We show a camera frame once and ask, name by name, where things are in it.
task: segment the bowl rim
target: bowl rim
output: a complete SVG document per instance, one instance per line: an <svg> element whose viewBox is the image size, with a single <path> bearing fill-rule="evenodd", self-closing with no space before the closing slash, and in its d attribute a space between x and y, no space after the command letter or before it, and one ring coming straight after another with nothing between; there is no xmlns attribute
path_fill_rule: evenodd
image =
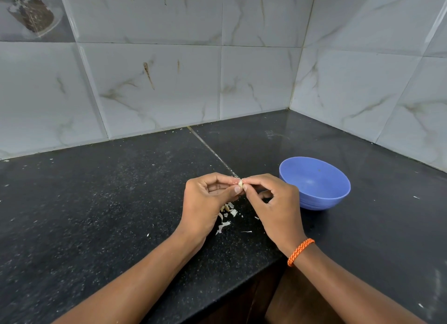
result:
<svg viewBox="0 0 447 324"><path fill-rule="evenodd" d="M332 166L333 168L335 168L336 170L340 171L340 173L344 175L344 177L346 178L346 180L348 181L348 184L349 184L348 192L346 192L343 196L335 197L335 198L325 198L325 197L313 196L313 195L311 195L311 194L302 192L301 190L299 190L299 193L302 193L302 194L304 194L305 196L309 196L309 197L313 197L313 198L318 198L318 199L322 199L322 200L325 200L325 201L334 201L334 200L338 200L338 199L342 199L342 198L346 197L346 196L349 194L349 192L351 192L351 181L350 181L349 178L346 176L346 174L344 174L343 171L340 170L338 167L335 167L334 165L329 164L329 163L325 162L324 160L320 160L320 159L317 159L317 158L297 156L297 157L289 157L289 158L287 158L287 159L284 159L284 160L281 162L281 164L279 164L279 176L280 176L281 178L282 178L281 167L282 167L283 163L284 163L285 161L289 160L289 159L294 159L294 158L308 158L308 159L316 160L316 161L318 161L318 162L322 162L322 163L325 163L325 164L327 164L327 165L330 165L330 166Z"/></svg>

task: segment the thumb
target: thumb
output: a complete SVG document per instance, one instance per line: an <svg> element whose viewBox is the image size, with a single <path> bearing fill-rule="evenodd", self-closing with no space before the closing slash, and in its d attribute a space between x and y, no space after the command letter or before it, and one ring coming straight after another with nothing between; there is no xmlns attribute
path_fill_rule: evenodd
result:
<svg viewBox="0 0 447 324"><path fill-rule="evenodd" d="M244 191L245 194L247 195L247 199L249 200L250 204L252 205L256 213L262 212L263 209L265 208L265 203L259 197L253 186L251 186L250 184L244 184Z"/></svg>
<svg viewBox="0 0 447 324"><path fill-rule="evenodd" d="M217 195L219 200L219 204L223 205L236 197L239 193L242 192L242 189L239 185L233 185L225 189L221 194Z"/></svg>

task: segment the white speck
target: white speck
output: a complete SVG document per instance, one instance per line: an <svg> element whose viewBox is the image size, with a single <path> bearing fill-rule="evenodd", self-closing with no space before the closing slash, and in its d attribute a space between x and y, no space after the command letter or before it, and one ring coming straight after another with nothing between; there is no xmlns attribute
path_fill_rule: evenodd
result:
<svg viewBox="0 0 447 324"><path fill-rule="evenodd" d="M228 221L228 222L222 223L222 225L219 225L219 230L217 230L216 235L217 235L218 233L222 233L222 228L223 228L224 226L227 226L227 225L230 225L230 224L231 224L231 222Z"/></svg>

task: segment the left hand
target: left hand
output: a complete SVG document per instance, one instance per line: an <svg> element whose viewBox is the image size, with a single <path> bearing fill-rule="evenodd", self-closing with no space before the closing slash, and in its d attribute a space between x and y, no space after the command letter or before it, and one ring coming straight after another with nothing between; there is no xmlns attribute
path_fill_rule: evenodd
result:
<svg viewBox="0 0 447 324"><path fill-rule="evenodd" d="M214 227L220 208L229 201L237 200L242 193L238 183L238 178L220 173L188 180L183 197L182 219L177 229L193 235L203 244Z"/></svg>

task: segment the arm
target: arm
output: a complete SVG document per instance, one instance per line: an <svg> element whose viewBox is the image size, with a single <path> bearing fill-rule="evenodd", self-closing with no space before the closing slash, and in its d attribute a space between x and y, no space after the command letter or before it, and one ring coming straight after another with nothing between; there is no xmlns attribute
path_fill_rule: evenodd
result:
<svg viewBox="0 0 447 324"><path fill-rule="evenodd" d="M305 241L298 188L271 174L245 178L247 198L266 234L287 257ZM252 185L267 191L257 193ZM273 197L268 203L262 198ZM410 311L378 292L328 258L313 243L294 261L346 323L423 323Z"/></svg>
<svg viewBox="0 0 447 324"><path fill-rule="evenodd" d="M238 179L213 173L188 180L174 233L121 276L54 324L138 324L213 228L221 206L237 199Z"/></svg>

